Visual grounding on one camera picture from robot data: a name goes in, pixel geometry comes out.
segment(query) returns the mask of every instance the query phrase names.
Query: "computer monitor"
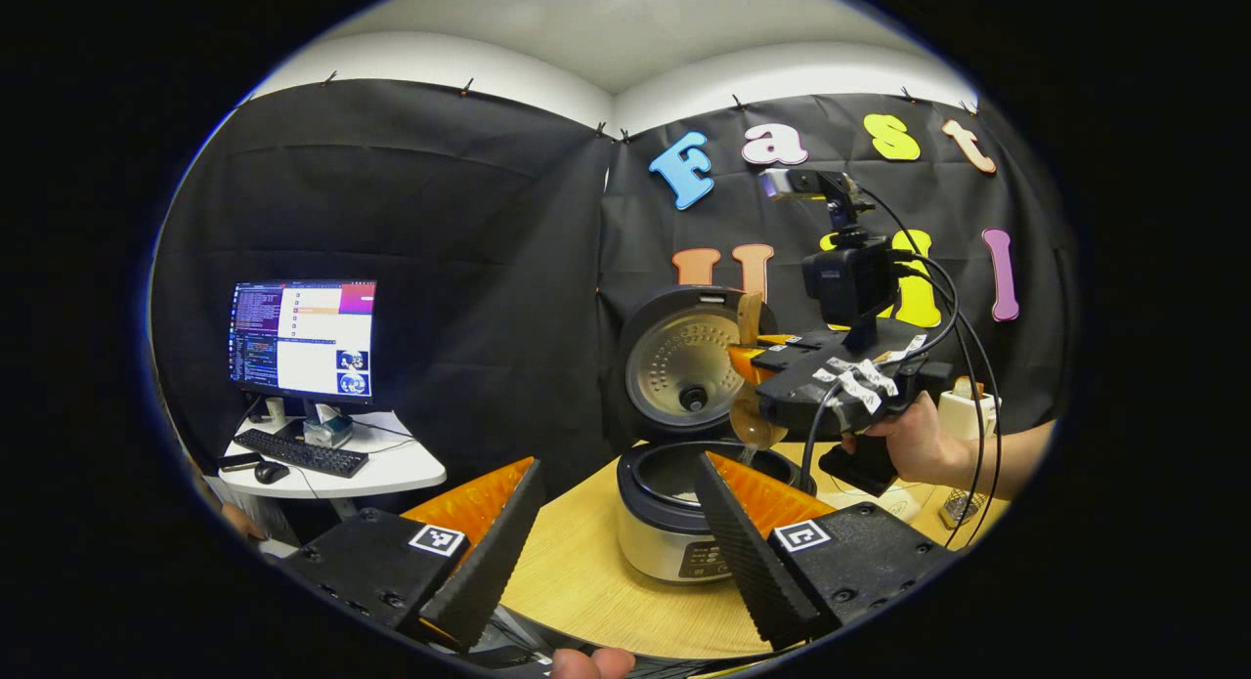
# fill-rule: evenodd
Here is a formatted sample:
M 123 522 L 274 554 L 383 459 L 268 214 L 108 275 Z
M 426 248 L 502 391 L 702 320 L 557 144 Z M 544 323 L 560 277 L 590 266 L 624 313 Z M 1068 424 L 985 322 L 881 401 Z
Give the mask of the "computer monitor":
M 375 281 L 236 284 L 230 379 L 322 404 L 372 404 Z

